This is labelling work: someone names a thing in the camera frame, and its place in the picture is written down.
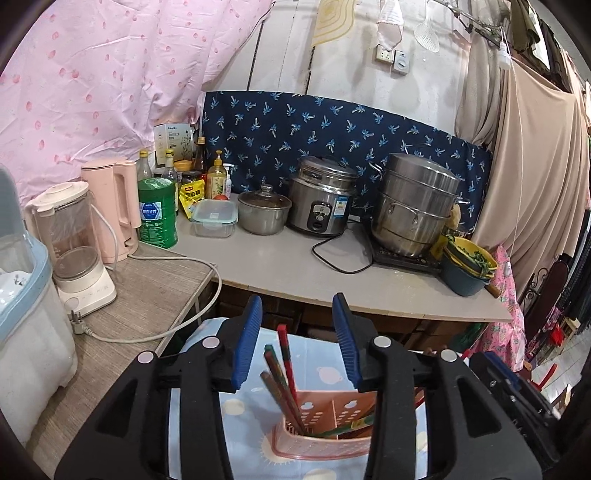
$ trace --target plastic bin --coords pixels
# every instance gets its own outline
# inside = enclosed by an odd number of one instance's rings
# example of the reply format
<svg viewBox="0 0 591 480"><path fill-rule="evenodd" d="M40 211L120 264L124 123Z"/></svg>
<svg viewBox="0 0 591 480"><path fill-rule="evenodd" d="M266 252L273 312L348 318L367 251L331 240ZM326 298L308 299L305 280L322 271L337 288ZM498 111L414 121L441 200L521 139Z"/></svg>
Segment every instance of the plastic bin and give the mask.
<svg viewBox="0 0 591 480"><path fill-rule="evenodd" d="M201 200L191 217L193 233L212 238L229 237L237 222L238 208L228 200Z"/></svg>
<svg viewBox="0 0 591 480"><path fill-rule="evenodd" d="M0 257L30 276L0 313L0 408L24 445L57 388L78 366L72 327L51 281L47 248L25 232L14 183L0 167Z"/></svg>

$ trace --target red chopstick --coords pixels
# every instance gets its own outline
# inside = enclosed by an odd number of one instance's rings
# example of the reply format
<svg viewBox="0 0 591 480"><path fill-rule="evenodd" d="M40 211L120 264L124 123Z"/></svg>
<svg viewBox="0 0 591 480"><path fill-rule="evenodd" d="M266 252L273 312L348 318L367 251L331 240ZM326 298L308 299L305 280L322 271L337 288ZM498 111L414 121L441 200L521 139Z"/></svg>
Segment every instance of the red chopstick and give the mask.
<svg viewBox="0 0 591 480"><path fill-rule="evenodd" d="M285 376L287 377L291 396L294 397L294 400L297 403L296 381L294 380L294 370L291 364L290 342L287 339L287 325L279 325L277 327L277 335L279 336L281 356L283 357L283 365L285 366Z"/></svg>

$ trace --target plastic food container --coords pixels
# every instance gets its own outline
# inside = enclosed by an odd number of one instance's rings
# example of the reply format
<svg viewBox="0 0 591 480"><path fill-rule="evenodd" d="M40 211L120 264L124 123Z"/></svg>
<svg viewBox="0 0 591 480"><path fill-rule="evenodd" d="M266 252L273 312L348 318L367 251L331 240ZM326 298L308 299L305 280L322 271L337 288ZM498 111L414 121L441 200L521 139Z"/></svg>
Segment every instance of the plastic food container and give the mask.
<svg viewBox="0 0 591 480"><path fill-rule="evenodd" d="M238 208L228 200L201 200L191 217L193 233L211 238L229 237L237 222Z"/></svg>

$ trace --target white ladle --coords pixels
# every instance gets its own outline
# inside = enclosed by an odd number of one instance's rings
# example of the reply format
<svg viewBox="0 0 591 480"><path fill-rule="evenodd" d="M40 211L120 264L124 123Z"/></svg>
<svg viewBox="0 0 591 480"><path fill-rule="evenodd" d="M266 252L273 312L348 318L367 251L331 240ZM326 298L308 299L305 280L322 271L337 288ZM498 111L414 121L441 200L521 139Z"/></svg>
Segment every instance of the white ladle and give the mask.
<svg viewBox="0 0 591 480"><path fill-rule="evenodd" d="M425 20L423 23L419 23L417 28L414 29L414 36L417 41L428 51L437 53L439 51L439 39L437 34L433 30L431 24L431 17L429 16L429 5L428 0L425 0Z"/></svg>

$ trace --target blender base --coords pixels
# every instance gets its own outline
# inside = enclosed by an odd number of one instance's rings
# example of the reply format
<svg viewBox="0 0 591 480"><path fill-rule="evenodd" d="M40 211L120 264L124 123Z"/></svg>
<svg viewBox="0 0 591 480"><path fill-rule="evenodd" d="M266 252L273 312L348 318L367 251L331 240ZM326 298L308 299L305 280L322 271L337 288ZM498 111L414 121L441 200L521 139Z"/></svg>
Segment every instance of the blender base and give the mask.
<svg viewBox="0 0 591 480"><path fill-rule="evenodd" d="M73 310L81 317L108 305L117 296L113 280L104 265L99 279L85 290L67 293L57 286L57 292L67 312L70 313Z"/></svg>

